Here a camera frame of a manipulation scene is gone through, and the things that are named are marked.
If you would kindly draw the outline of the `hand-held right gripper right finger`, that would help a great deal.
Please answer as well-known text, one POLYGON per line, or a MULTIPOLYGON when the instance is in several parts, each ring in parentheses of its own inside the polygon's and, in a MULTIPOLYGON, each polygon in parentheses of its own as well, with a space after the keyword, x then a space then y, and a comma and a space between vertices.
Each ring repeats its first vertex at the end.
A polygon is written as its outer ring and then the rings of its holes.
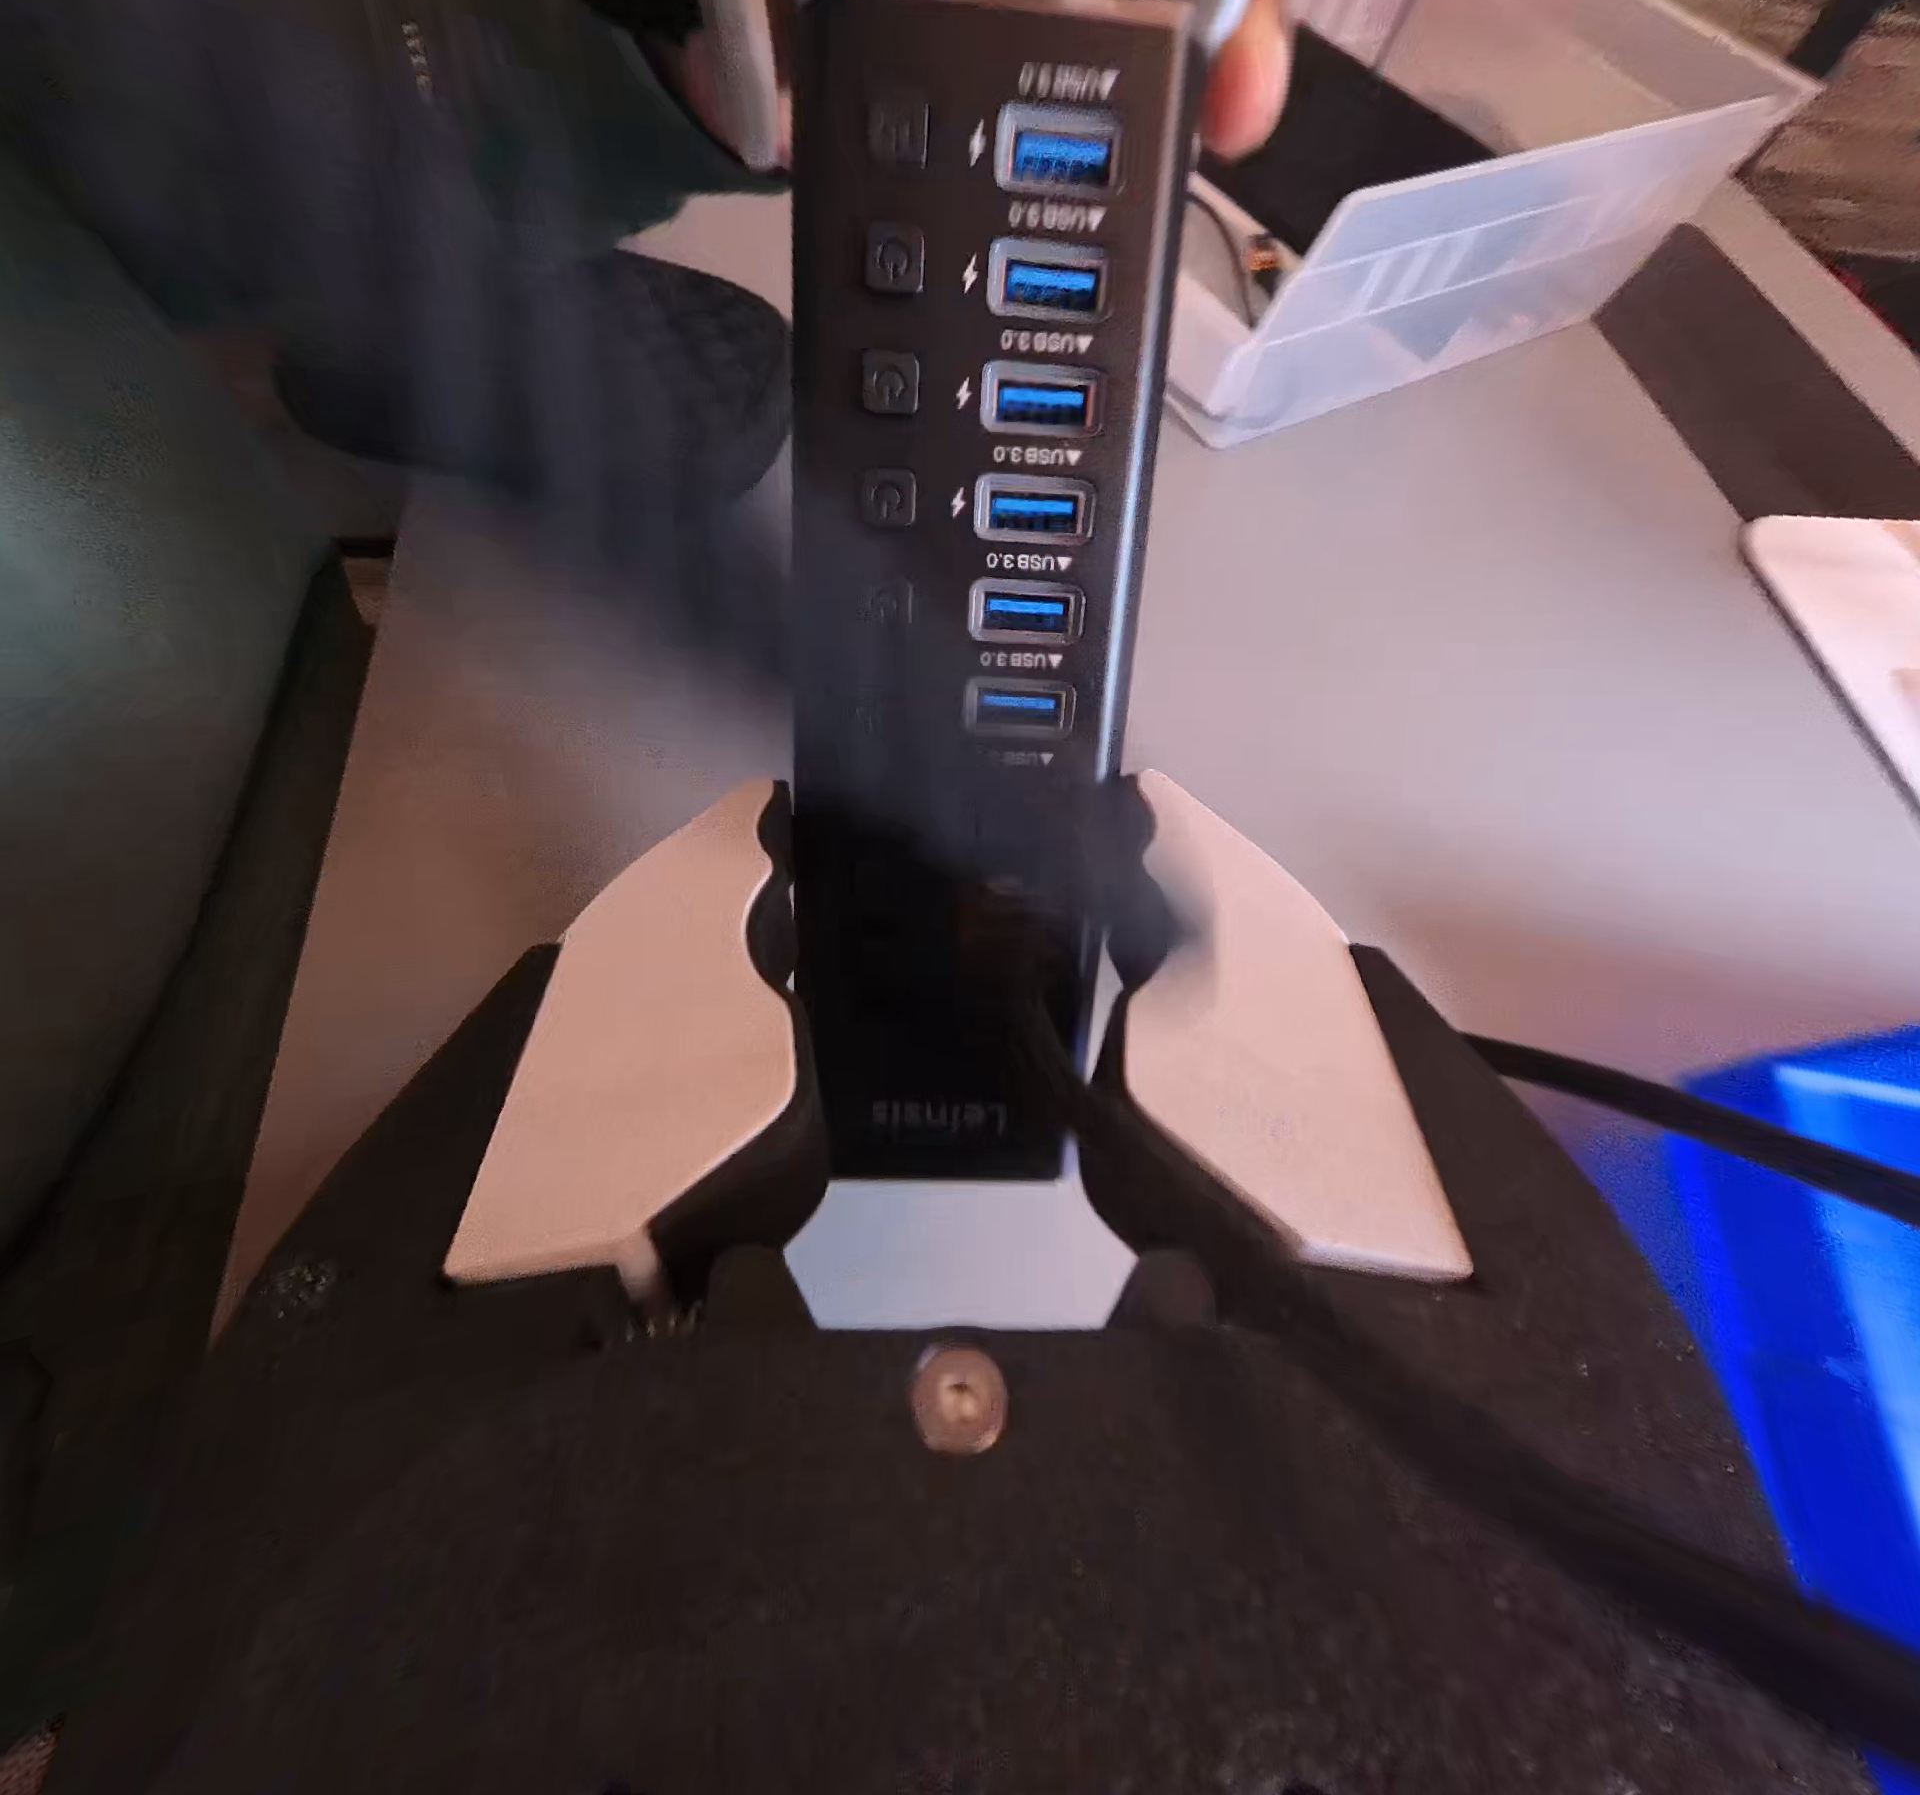
POLYGON ((1170 775, 1135 784, 1146 881, 1189 929, 1113 1009, 1120 1096, 1303 1261, 1470 1280, 1347 933, 1170 775))

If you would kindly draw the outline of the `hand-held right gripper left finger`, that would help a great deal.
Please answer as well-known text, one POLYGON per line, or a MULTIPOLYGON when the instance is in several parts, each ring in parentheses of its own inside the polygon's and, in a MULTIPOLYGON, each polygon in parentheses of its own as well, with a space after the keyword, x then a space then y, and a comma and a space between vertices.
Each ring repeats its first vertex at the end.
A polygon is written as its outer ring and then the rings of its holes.
POLYGON ((697 1295, 819 1204, 788 788, 751 779, 566 924, 444 1253, 470 1283, 610 1270, 697 1295))

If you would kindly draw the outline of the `black multi-port usb hub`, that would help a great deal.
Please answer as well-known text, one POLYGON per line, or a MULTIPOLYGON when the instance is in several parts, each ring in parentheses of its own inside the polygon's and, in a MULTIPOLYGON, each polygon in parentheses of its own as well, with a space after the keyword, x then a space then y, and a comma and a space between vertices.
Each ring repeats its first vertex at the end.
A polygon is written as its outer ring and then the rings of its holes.
POLYGON ((789 581, 836 1178, 1052 1180, 1091 1029, 1202 59, 1170 0, 809 0, 789 581))

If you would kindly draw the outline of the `clear plastic bin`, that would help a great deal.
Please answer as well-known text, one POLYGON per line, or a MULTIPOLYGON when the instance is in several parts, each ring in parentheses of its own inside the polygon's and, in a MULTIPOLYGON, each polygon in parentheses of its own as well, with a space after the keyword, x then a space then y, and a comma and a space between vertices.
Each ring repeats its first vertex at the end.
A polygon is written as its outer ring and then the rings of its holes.
POLYGON ((1200 175, 1167 404, 1231 447, 1579 325, 1815 95, 1670 0, 1292 0, 1495 160, 1347 197, 1304 254, 1200 175))

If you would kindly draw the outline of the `blue plastic bin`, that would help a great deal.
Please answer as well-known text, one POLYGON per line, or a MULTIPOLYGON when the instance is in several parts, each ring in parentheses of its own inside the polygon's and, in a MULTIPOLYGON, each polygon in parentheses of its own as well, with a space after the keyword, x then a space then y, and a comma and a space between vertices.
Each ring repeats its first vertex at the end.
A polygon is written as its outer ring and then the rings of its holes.
MULTIPOLYGON (((1684 1087, 1918 1176, 1918 1029, 1784 1050, 1684 1087)), ((1918 1230, 1661 1136, 1676 1297, 1807 1594, 1918 1647, 1918 1230)))

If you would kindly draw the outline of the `black forearm pad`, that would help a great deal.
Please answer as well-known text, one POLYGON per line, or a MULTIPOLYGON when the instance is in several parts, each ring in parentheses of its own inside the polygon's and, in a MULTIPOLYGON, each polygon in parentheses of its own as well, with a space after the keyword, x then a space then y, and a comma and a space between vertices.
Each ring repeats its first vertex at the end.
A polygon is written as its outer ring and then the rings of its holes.
POLYGON ((789 331, 724 279, 610 249, 482 265, 379 325, 287 340, 309 437, 577 518, 704 515, 788 435, 789 331))

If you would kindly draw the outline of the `person's left forearm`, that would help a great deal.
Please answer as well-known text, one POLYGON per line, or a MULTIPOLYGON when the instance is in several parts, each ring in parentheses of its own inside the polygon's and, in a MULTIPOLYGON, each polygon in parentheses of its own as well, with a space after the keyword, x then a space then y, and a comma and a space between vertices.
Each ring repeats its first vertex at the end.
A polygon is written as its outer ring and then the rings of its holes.
POLYGON ((4 0, 4 153, 172 320, 293 351, 767 194, 696 0, 4 0))

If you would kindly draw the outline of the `person's left hand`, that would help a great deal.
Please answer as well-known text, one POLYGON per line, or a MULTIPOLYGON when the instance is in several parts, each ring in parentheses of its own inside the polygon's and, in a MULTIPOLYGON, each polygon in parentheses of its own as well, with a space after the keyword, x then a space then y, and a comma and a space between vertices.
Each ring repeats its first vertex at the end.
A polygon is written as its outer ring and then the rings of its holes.
POLYGON ((1287 93, 1292 48, 1287 0, 1248 0, 1208 67, 1200 150, 1239 160, 1271 137, 1287 93))

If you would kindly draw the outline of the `black flat box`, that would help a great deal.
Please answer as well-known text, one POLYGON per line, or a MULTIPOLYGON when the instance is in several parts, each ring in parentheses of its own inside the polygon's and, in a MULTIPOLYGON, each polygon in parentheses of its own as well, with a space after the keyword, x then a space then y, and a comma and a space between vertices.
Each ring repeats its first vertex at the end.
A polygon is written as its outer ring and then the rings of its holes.
POLYGON ((1300 25, 1270 140, 1239 160, 1202 153, 1198 175, 1262 233, 1304 254, 1353 194, 1487 160, 1495 151, 1476 137, 1300 25))

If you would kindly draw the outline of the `white sign stand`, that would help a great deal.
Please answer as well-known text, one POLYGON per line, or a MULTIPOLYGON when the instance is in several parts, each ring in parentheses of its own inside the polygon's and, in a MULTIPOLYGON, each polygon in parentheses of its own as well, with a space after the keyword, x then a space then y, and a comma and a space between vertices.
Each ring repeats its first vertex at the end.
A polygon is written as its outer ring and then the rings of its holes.
POLYGON ((1918 521, 1766 515, 1741 552, 1829 688, 1918 806, 1918 521))

